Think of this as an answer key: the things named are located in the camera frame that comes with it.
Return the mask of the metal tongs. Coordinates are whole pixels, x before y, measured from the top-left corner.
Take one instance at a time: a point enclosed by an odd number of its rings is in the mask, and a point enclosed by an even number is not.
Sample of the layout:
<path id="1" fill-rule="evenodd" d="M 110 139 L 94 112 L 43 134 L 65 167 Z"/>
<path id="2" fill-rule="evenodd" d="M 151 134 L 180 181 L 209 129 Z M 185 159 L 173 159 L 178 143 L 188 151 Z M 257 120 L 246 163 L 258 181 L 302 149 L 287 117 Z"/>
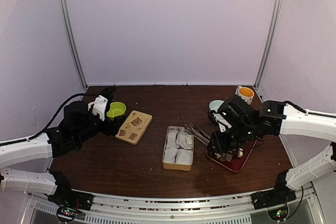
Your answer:
<path id="1" fill-rule="evenodd" d="M 205 133 L 195 122 L 189 121 L 184 124 L 185 130 L 196 137 L 203 144 L 207 145 L 210 141 L 210 136 Z"/>

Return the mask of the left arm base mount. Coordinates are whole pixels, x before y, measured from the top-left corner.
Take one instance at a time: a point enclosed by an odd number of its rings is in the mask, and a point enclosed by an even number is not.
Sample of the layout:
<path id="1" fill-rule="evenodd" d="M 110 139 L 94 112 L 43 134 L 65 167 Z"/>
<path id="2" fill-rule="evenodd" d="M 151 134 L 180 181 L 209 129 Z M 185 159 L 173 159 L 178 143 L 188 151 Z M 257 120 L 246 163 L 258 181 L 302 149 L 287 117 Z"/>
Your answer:
<path id="1" fill-rule="evenodd" d="M 67 187 L 58 187 L 53 195 L 48 195 L 48 200 L 64 207 L 75 210 L 90 210 L 93 194 L 83 193 Z"/>

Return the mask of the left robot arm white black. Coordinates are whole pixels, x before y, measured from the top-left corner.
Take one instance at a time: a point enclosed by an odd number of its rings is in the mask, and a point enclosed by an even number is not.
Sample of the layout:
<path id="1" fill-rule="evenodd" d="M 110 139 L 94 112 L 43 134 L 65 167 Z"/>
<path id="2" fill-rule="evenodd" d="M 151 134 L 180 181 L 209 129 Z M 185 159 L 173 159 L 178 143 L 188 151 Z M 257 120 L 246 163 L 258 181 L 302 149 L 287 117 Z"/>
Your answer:
<path id="1" fill-rule="evenodd" d="M 104 97 L 86 103 L 74 101 L 64 107 L 64 118 L 57 127 L 47 127 L 34 136 L 1 143 L 1 191 L 42 193 L 58 205 L 73 208 L 80 200 L 60 172 L 33 173 L 10 166 L 41 158 L 55 158 L 79 150 L 98 133 L 116 135 L 125 109 L 114 108 Z"/>

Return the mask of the tan bear tin lid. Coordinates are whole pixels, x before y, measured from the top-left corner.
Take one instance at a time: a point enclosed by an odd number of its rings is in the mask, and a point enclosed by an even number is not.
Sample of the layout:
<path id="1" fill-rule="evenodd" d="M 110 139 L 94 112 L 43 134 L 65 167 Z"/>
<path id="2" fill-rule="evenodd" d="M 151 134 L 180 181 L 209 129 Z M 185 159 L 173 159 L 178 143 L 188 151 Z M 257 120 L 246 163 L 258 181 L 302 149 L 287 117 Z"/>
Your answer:
<path id="1" fill-rule="evenodd" d="M 153 116 L 133 110 L 116 134 L 116 139 L 137 145 L 151 123 Z"/>

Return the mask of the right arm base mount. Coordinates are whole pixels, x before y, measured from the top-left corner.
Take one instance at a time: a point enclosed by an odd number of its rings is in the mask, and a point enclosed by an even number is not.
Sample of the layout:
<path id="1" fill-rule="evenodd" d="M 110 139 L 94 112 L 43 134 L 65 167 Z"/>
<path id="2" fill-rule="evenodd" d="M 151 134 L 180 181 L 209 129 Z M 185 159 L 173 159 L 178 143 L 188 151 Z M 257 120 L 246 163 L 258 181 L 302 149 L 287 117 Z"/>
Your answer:
<path id="1" fill-rule="evenodd" d="M 285 204 L 296 200 L 296 198 L 296 193 L 292 190 L 276 191 L 271 189 L 267 191 L 258 191 L 251 194 L 251 200 L 255 210 Z"/>

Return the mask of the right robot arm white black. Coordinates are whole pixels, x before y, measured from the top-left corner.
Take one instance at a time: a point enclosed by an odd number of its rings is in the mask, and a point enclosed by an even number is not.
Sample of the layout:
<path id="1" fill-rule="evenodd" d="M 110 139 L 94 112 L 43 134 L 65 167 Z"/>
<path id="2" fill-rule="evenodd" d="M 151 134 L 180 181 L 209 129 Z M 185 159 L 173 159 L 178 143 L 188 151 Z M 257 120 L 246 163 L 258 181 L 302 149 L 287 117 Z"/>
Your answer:
<path id="1" fill-rule="evenodd" d="M 238 95 L 212 111 L 211 119 L 224 126 L 211 134 L 207 150 L 216 157 L 244 146 L 247 141 L 266 135 L 301 135 L 331 143 L 302 165 L 277 176 L 269 192 L 272 203 L 279 204 L 304 184 L 335 170 L 335 114 L 303 109 L 290 101 L 263 102 L 254 109 Z"/>

